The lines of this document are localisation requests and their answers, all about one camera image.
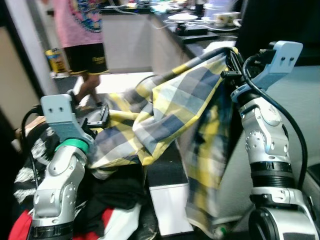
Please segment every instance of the mug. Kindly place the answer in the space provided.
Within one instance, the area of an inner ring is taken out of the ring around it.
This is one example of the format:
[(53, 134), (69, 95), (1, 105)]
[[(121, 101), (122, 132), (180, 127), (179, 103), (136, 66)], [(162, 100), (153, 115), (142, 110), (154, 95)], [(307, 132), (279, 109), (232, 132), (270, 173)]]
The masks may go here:
[(228, 25), (228, 26), (233, 26), (233, 25), (234, 25), (234, 20), (239, 18), (240, 12), (238, 12), (238, 11), (231, 11), (231, 12), (228, 12), (228, 13), (229, 13), (229, 16), (228, 16), (227, 25)]
[(217, 27), (224, 27), (227, 25), (229, 20), (229, 13), (227, 12), (219, 12), (213, 14), (214, 25)]

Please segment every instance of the green ring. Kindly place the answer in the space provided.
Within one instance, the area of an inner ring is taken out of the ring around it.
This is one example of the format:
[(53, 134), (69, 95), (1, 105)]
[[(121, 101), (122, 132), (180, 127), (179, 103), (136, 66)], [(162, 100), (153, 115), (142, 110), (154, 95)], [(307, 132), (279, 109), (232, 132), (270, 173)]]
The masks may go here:
[(59, 146), (57, 146), (55, 148), (55, 152), (62, 146), (73, 146), (73, 147), (76, 147), (78, 149), (81, 149), (85, 154), (88, 153), (88, 150), (89, 150), (89, 146), (86, 142), (82, 141), (82, 140), (79, 140), (79, 139), (76, 139), (76, 138), (69, 138), (65, 141), (63, 141)]

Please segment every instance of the yellow plaid cloth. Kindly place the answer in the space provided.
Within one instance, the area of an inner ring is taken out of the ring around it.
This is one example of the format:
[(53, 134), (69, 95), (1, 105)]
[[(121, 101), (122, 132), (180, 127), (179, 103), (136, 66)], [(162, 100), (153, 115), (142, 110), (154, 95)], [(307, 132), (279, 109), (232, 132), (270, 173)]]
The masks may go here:
[(206, 233), (212, 232), (211, 220), (216, 216), (232, 112), (220, 77), (226, 56), (217, 52), (149, 78), (130, 92), (109, 94), (109, 123), (97, 135), (88, 163), (100, 179), (108, 177), (109, 167), (137, 161), (152, 164), (200, 119), (185, 162), (190, 186), (186, 212), (190, 222)]

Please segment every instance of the person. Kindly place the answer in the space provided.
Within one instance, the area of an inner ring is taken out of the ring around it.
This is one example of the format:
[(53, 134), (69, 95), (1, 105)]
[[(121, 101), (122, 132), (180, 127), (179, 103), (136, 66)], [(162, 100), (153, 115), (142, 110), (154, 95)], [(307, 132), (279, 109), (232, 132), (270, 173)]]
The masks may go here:
[(73, 102), (79, 105), (91, 95), (97, 107), (103, 105), (96, 87), (100, 75), (107, 71), (101, 32), (99, 4), (102, 0), (53, 0), (56, 32), (65, 51), (72, 75), (81, 75), (79, 93), (70, 90)]

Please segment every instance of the yellow container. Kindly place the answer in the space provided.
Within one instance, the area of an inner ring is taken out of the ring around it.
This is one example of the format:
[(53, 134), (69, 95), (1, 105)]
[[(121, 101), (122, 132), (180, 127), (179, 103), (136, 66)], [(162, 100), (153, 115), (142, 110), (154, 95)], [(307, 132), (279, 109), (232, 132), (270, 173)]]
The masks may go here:
[(54, 48), (54, 49), (48, 50), (45, 52), (45, 55), (50, 62), (52, 70), (56, 74), (65, 73), (67, 71), (64, 64), (64, 59), (59, 49)]

